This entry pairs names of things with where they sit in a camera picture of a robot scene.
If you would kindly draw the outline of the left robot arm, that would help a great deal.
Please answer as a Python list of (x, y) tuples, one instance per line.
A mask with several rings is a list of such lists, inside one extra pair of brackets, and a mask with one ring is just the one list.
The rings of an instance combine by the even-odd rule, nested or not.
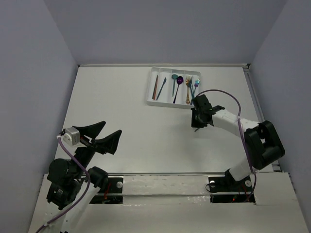
[(72, 233), (90, 203), (122, 203), (123, 177), (109, 176), (99, 167), (87, 168), (96, 153), (114, 154), (122, 131), (97, 139), (106, 122), (63, 129), (58, 143), (69, 156), (49, 165), (47, 210), (39, 233)]

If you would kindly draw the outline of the white cutlery tray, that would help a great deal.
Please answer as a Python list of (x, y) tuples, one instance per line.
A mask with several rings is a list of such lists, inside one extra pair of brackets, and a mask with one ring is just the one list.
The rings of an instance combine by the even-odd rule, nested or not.
[(146, 93), (150, 106), (192, 108), (192, 99), (201, 91), (201, 73), (171, 68), (151, 68)]

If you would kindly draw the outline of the ornate gold fork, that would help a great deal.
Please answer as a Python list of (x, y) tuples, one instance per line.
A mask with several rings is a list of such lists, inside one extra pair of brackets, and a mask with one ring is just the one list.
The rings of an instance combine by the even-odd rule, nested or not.
[(190, 96), (189, 96), (190, 76), (189, 76), (189, 75), (186, 76), (185, 84), (186, 84), (186, 86), (187, 86), (187, 96), (186, 96), (186, 101), (185, 101), (185, 103), (186, 103), (187, 105), (189, 105), (189, 104), (190, 104)]

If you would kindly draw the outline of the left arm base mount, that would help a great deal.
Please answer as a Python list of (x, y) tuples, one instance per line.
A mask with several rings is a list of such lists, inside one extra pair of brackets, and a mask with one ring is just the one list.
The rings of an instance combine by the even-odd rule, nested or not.
[(90, 201), (90, 204), (123, 204), (123, 177), (109, 176), (107, 185)]

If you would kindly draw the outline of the orange chopstick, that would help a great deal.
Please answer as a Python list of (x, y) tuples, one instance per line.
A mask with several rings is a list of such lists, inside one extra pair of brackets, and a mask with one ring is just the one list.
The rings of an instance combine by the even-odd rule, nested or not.
[(153, 96), (152, 96), (153, 100), (156, 100), (157, 86), (158, 86), (158, 75), (156, 76), (156, 79), (155, 79), (155, 85), (154, 85)]

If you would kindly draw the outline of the dark blue knife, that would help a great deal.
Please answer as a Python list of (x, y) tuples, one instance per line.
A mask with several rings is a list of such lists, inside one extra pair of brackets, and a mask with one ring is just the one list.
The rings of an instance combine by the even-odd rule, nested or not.
[(167, 81), (167, 78), (165, 77), (165, 78), (164, 78), (164, 80), (163, 80), (162, 86), (161, 86), (161, 88), (160, 88), (160, 91), (159, 91), (159, 93), (158, 93), (158, 95), (157, 95), (156, 100), (158, 100), (158, 99), (159, 99), (160, 94), (161, 94), (161, 92), (162, 92), (162, 89), (163, 89), (163, 87), (164, 87), (164, 85), (165, 85), (166, 81)]

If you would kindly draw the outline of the shiny purple spoon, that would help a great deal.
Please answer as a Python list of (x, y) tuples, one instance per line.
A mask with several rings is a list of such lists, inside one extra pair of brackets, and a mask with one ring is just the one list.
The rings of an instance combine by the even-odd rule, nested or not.
[(177, 91), (176, 91), (176, 94), (175, 94), (175, 97), (174, 97), (174, 100), (173, 100), (173, 103), (175, 104), (176, 102), (176, 98), (177, 98), (177, 93), (178, 93), (178, 90), (179, 90), (179, 87), (180, 85), (183, 83), (183, 77), (182, 76), (178, 76), (177, 79), (176, 79), (176, 83), (177, 83)]

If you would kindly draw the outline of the matte dark blue fork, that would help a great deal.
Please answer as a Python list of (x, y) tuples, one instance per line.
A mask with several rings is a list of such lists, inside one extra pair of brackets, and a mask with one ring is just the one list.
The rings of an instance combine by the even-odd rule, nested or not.
[(191, 99), (194, 99), (195, 94), (194, 94), (194, 89), (193, 89), (193, 84), (192, 84), (192, 77), (190, 77), (189, 87), (190, 87), (190, 91), (191, 91)]

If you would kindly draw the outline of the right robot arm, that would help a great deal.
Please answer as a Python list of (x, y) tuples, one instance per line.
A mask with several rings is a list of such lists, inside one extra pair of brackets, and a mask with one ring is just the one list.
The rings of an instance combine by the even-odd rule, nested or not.
[(237, 189), (242, 180), (285, 155), (278, 133), (270, 121), (256, 122), (235, 115), (222, 106), (212, 106), (205, 95), (192, 100), (191, 126), (213, 126), (223, 129), (242, 141), (245, 158), (225, 172), (223, 185), (228, 190)]

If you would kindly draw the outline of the matte teal spoon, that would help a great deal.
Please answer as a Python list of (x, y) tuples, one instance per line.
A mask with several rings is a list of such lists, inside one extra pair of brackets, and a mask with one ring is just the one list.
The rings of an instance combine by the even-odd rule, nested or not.
[(172, 75), (172, 80), (173, 80), (172, 96), (174, 96), (175, 83), (176, 83), (177, 78), (178, 78), (178, 75), (177, 75), (177, 74), (173, 74), (173, 75)]

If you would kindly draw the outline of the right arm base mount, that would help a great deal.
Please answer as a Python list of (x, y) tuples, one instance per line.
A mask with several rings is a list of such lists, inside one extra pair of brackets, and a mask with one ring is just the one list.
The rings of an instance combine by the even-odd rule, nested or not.
[(210, 193), (211, 203), (256, 202), (252, 193), (253, 185), (249, 176), (238, 182), (233, 180), (232, 184), (227, 184), (223, 176), (212, 176), (208, 178), (205, 189)]

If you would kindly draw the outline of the shiny blue fork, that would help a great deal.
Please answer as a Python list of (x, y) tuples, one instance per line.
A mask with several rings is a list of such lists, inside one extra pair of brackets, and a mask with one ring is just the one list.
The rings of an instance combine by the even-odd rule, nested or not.
[(194, 91), (194, 87), (193, 87), (193, 83), (190, 83), (190, 89), (191, 89), (191, 94), (192, 94), (192, 99), (195, 98), (195, 91)]

